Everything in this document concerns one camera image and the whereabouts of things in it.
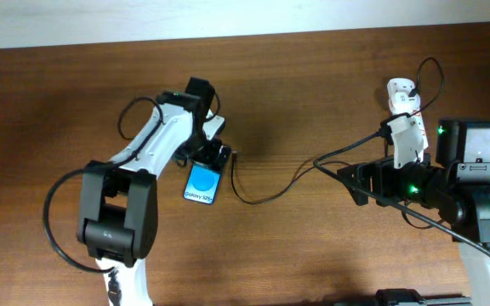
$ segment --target white wall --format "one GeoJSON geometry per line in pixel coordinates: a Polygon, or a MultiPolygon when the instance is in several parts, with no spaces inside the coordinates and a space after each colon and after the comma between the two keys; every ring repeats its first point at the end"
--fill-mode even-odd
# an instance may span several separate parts
{"type": "Polygon", "coordinates": [[[490,0],[0,0],[0,48],[490,21],[490,0]]]}

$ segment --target wood grain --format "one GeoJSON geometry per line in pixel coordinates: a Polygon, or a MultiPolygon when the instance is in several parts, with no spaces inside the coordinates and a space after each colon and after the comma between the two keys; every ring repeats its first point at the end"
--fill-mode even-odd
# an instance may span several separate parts
{"type": "MultiPolygon", "coordinates": [[[[434,152],[439,117],[490,119],[490,24],[0,50],[0,304],[106,304],[99,275],[52,252],[41,211],[60,175],[126,144],[116,122],[131,98],[182,90],[190,76],[210,80],[228,122],[222,138],[239,150],[239,181],[255,198],[279,191],[308,158],[377,129],[388,116],[387,80],[413,78],[427,56],[447,76],[424,114],[434,152]]],[[[424,99],[437,82],[426,69],[424,99]]],[[[142,105],[130,116],[140,122],[146,113],[142,105]]],[[[382,152],[374,140],[342,159],[382,152]]],[[[449,237],[412,229],[389,208],[357,207],[319,172],[258,207],[237,201],[227,176],[213,206],[186,201],[187,176],[168,165],[159,180],[160,225],[147,259],[156,303],[299,303],[390,287],[469,293],[449,237]]],[[[75,239],[79,188],[74,180],[59,191],[51,218],[61,245],[93,263],[75,239]]]]}

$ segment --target blue circle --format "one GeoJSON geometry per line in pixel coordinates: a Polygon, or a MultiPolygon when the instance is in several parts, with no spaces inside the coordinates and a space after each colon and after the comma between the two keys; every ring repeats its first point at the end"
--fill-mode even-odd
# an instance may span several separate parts
{"type": "Polygon", "coordinates": [[[194,182],[192,184],[198,191],[210,190],[214,184],[213,174],[209,173],[208,171],[201,171],[195,175],[194,182]]]}

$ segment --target wooden tabletop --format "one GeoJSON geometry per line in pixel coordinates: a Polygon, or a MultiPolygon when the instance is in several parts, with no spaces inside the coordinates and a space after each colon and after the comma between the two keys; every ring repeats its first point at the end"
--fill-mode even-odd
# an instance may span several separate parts
{"type": "MultiPolygon", "coordinates": [[[[428,56],[446,74],[424,113],[434,153],[441,116],[490,120],[490,24],[0,50],[0,305],[107,304],[100,275],[51,250],[42,204],[62,174],[124,148],[117,117],[133,97],[208,79],[222,98],[221,138],[239,151],[239,186],[255,199],[279,191],[313,156],[375,131],[389,115],[388,79],[414,78],[428,56]]],[[[439,82],[432,65],[423,79],[427,100],[439,82]]],[[[149,109],[132,110],[125,131],[137,131],[149,109]]],[[[376,139],[341,159],[382,154],[376,139]]],[[[394,287],[470,293],[450,237],[413,229],[392,208],[358,207],[318,171],[257,207],[236,199],[227,174],[214,205],[186,201],[188,174],[169,164],[158,182],[159,229],[147,258],[156,303],[300,303],[394,287]]],[[[80,179],[62,187],[50,217],[58,242],[94,264],[75,238],[79,190],[80,179]]]]}

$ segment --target black cable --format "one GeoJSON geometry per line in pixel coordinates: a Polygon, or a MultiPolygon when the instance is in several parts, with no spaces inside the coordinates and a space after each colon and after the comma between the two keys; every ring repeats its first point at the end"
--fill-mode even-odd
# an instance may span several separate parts
{"type": "Polygon", "coordinates": [[[217,111],[215,111],[215,112],[214,112],[214,114],[213,114],[211,117],[207,118],[207,119],[205,120],[205,122],[210,122],[210,121],[211,121],[211,120],[213,120],[213,118],[215,118],[215,117],[216,117],[216,116],[219,114],[219,112],[220,112],[220,97],[219,97],[219,94],[218,94],[217,92],[214,92],[214,97],[217,99],[217,111]]]}
{"type": "Polygon", "coordinates": [[[427,107],[429,107],[432,103],[434,103],[440,97],[440,94],[442,94],[443,87],[445,86],[446,83],[446,77],[443,74],[443,69],[442,66],[440,65],[440,62],[438,62],[438,60],[433,57],[426,58],[425,60],[423,60],[423,62],[421,63],[421,65],[419,65],[419,68],[417,69],[417,82],[416,82],[417,86],[414,89],[412,89],[412,91],[409,93],[409,97],[414,97],[416,94],[421,93],[421,71],[423,70],[424,63],[428,62],[429,60],[433,61],[434,64],[436,64],[436,66],[438,67],[438,71],[440,72],[440,89],[438,89],[438,93],[436,94],[436,96],[434,96],[434,98],[429,103],[425,104],[419,110],[416,110],[412,114],[412,116],[414,116],[417,113],[420,113],[421,111],[424,111],[427,107]]]}
{"type": "MultiPolygon", "coordinates": [[[[409,204],[411,204],[411,203],[412,203],[411,201],[404,201],[404,206],[408,207],[409,204]]],[[[409,218],[407,218],[407,213],[405,213],[405,212],[402,212],[402,218],[404,218],[404,221],[406,221],[407,224],[411,225],[412,227],[414,227],[417,230],[429,230],[429,229],[433,228],[432,225],[417,226],[417,225],[413,224],[411,221],[409,221],[409,218]]],[[[438,220],[437,223],[442,224],[443,222],[444,222],[443,219],[440,219],[440,220],[438,220]]]]}
{"type": "MultiPolygon", "coordinates": [[[[160,127],[160,125],[163,123],[163,113],[162,113],[162,108],[160,107],[160,105],[153,98],[139,97],[139,98],[133,99],[128,104],[128,106],[126,106],[122,110],[121,115],[120,115],[120,117],[118,119],[118,121],[119,121],[119,123],[118,123],[119,133],[121,133],[121,131],[122,131],[120,129],[120,123],[122,122],[123,115],[125,115],[126,112],[128,112],[129,109],[133,105],[135,105],[135,103],[137,103],[137,102],[139,102],[141,100],[148,100],[148,101],[152,102],[152,104],[154,104],[154,106],[157,108],[159,118],[158,118],[158,121],[157,121],[156,126],[147,134],[147,136],[141,142],[141,144],[137,147],[137,149],[134,150],[134,151],[132,151],[132,154],[129,157],[127,157],[125,160],[120,161],[120,162],[117,162],[117,163],[114,163],[114,164],[102,165],[102,166],[98,166],[98,167],[106,167],[107,169],[114,169],[114,168],[118,168],[118,167],[120,167],[120,166],[122,166],[122,165],[124,165],[124,164],[126,164],[128,162],[131,162],[135,157],[137,157],[137,155],[139,154],[139,152],[141,152],[141,150],[145,147],[145,145],[147,144],[147,142],[149,141],[149,139],[152,137],[152,135],[158,130],[158,128],[160,127]]],[[[54,185],[52,185],[52,187],[50,188],[50,190],[48,190],[48,193],[47,193],[47,196],[46,196],[46,198],[44,200],[44,205],[43,205],[43,228],[44,228],[44,232],[45,232],[45,234],[46,234],[46,236],[48,238],[48,242],[50,243],[50,246],[68,264],[70,264],[71,266],[73,266],[73,267],[75,267],[77,269],[80,269],[82,271],[85,271],[85,272],[91,272],[91,273],[110,273],[111,271],[113,271],[115,269],[114,267],[109,268],[109,269],[95,269],[95,268],[91,268],[89,266],[85,266],[85,265],[77,262],[73,258],[71,258],[69,255],[67,255],[67,253],[64,252],[64,250],[61,249],[60,245],[58,245],[58,243],[56,242],[56,239],[52,235],[52,230],[50,230],[50,221],[49,221],[50,203],[52,201],[52,198],[54,197],[54,194],[56,193],[56,190],[58,190],[58,188],[63,183],[65,183],[67,180],[69,180],[69,179],[71,179],[73,177],[76,177],[77,175],[83,174],[85,171],[86,171],[86,169],[82,168],[82,169],[77,169],[77,170],[74,170],[74,171],[69,172],[68,174],[66,174],[63,177],[61,177],[60,179],[58,179],[56,181],[56,183],[54,183],[54,185]]]]}
{"type": "Polygon", "coordinates": [[[442,232],[444,232],[446,234],[449,234],[450,236],[452,236],[456,240],[461,241],[461,242],[469,245],[470,247],[475,248],[477,251],[485,254],[487,257],[490,258],[490,251],[488,251],[482,245],[480,245],[478,243],[475,243],[474,241],[471,241],[470,239],[468,239],[468,238],[466,238],[466,237],[464,237],[464,236],[462,236],[462,235],[460,235],[460,234],[458,234],[458,233],[450,230],[449,228],[447,228],[447,227],[445,227],[445,226],[443,226],[441,224],[438,224],[436,221],[432,220],[431,218],[426,217],[425,215],[423,215],[423,214],[421,214],[419,212],[415,212],[413,209],[410,209],[410,208],[405,207],[405,206],[403,206],[401,204],[398,204],[398,203],[394,202],[393,200],[388,199],[388,198],[385,198],[385,197],[383,197],[381,195],[377,195],[377,194],[373,193],[370,190],[366,190],[366,189],[362,188],[360,185],[356,184],[356,182],[351,181],[351,180],[349,180],[347,178],[341,177],[337,173],[333,173],[332,171],[326,169],[325,167],[323,167],[320,164],[320,162],[322,160],[324,160],[324,159],[327,159],[327,158],[329,158],[331,156],[336,156],[336,155],[338,155],[340,153],[343,153],[343,152],[345,152],[347,150],[350,150],[348,148],[356,148],[357,146],[359,146],[359,145],[365,143],[366,141],[372,139],[373,138],[372,136],[374,136],[375,134],[370,135],[370,136],[366,137],[365,139],[359,140],[356,143],[345,147],[344,149],[336,150],[334,152],[331,152],[331,153],[326,154],[325,156],[322,156],[320,158],[317,158],[316,160],[313,161],[314,167],[317,168],[317,169],[319,169],[321,172],[325,173],[329,177],[338,180],[346,188],[351,188],[354,191],[358,191],[358,192],[364,194],[365,196],[372,197],[376,201],[379,201],[379,202],[385,204],[386,206],[394,207],[394,208],[400,210],[401,212],[407,213],[407,214],[411,215],[412,217],[415,217],[415,218],[417,218],[417,219],[419,219],[419,220],[427,223],[428,225],[431,225],[432,227],[435,227],[435,228],[441,230],[442,232]]]}
{"type": "MultiPolygon", "coordinates": [[[[347,162],[344,162],[344,161],[342,161],[342,162],[341,161],[331,161],[331,162],[330,161],[327,161],[327,162],[324,162],[322,165],[334,164],[334,163],[338,163],[338,164],[346,165],[346,166],[349,166],[350,165],[350,164],[348,164],[347,162]]],[[[308,173],[309,171],[315,169],[315,167],[309,167],[309,168],[305,169],[302,173],[300,173],[298,176],[296,176],[295,178],[293,178],[293,180],[290,181],[290,183],[287,185],[287,187],[285,187],[283,190],[279,191],[275,195],[269,196],[269,197],[267,197],[265,199],[262,199],[262,200],[248,201],[248,200],[243,199],[243,197],[239,195],[239,193],[237,192],[237,189],[236,189],[236,185],[234,184],[234,168],[235,168],[236,164],[237,164],[237,154],[232,153],[232,156],[231,156],[231,168],[230,168],[231,188],[234,190],[234,193],[236,194],[237,198],[240,201],[242,201],[243,203],[248,204],[248,205],[266,204],[266,203],[269,203],[271,201],[274,201],[275,199],[277,199],[280,196],[284,195],[291,188],[293,188],[294,185],[296,184],[296,182],[301,177],[303,177],[306,173],[308,173]]]]}

